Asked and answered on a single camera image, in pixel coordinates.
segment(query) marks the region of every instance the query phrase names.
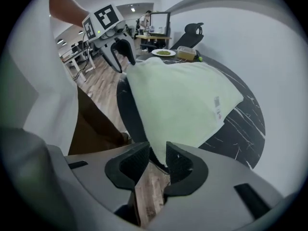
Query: sticker on towel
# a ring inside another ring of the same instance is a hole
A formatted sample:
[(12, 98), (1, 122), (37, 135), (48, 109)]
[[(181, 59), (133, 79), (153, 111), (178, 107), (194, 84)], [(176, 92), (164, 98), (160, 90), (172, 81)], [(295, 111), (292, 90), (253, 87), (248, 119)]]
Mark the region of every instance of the sticker on towel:
[(222, 115), (221, 115), (221, 109), (220, 109), (220, 101), (219, 96), (214, 98), (214, 104), (215, 104), (215, 116), (217, 123), (222, 122)]

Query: chair headrest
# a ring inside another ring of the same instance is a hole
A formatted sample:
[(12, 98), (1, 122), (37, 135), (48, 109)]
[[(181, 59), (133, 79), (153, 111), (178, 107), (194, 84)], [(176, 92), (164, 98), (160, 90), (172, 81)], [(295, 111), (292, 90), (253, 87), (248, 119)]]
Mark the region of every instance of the chair headrest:
[(202, 34), (202, 25), (204, 25), (204, 23), (191, 23), (188, 24), (187, 26), (185, 26), (185, 33), (188, 34), (197, 34), (197, 30), (199, 29), (199, 34)]

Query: desk chair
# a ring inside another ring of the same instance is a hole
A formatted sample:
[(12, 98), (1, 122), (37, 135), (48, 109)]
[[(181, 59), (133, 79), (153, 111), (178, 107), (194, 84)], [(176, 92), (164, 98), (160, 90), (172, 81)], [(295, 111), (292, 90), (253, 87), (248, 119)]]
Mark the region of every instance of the desk chair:
[[(179, 46), (186, 46), (189, 48), (195, 47), (204, 37), (202, 34), (202, 25), (204, 23), (191, 23), (188, 24), (185, 27), (185, 34), (176, 42), (175, 45), (173, 45), (170, 50), (176, 50)], [(156, 45), (150, 45), (150, 44), (141, 44), (140, 46), (147, 47), (149, 49), (149, 52), (156, 50), (156, 49), (162, 49), (161, 47), (165, 46), (166, 44), (156, 44)]]

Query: white towel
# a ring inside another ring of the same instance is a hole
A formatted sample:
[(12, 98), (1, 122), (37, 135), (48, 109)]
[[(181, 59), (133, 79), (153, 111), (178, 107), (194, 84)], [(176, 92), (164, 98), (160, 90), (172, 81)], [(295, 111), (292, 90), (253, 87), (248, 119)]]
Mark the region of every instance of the white towel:
[(164, 165), (167, 141), (199, 147), (243, 101), (237, 88), (205, 63), (167, 65), (152, 57), (130, 66), (127, 78), (145, 134)]

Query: black slot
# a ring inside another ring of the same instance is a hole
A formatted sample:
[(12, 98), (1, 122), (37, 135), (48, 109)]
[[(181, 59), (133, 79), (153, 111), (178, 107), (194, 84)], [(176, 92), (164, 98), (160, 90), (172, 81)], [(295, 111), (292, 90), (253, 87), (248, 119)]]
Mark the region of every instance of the black slot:
[(166, 164), (171, 185), (164, 190), (164, 199), (187, 196), (199, 189), (207, 179), (208, 167), (199, 157), (182, 150), (171, 142), (166, 143)]
[(237, 185), (234, 188), (255, 219), (270, 211), (269, 206), (249, 184)]
[(127, 152), (106, 163), (106, 176), (117, 188), (133, 192), (149, 163), (149, 153), (149, 142), (129, 145)]
[(85, 165), (88, 165), (88, 163), (86, 161), (79, 161), (79, 162), (68, 164), (70, 169), (82, 167), (82, 166), (85, 166)]
[(115, 214), (118, 217), (121, 217), (125, 221), (128, 221), (136, 226), (140, 226), (140, 217), (137, 208), (137, 201), (135, 193), (131, 193), (127, 205), (121, 206), (118, 210), (115, 211)]

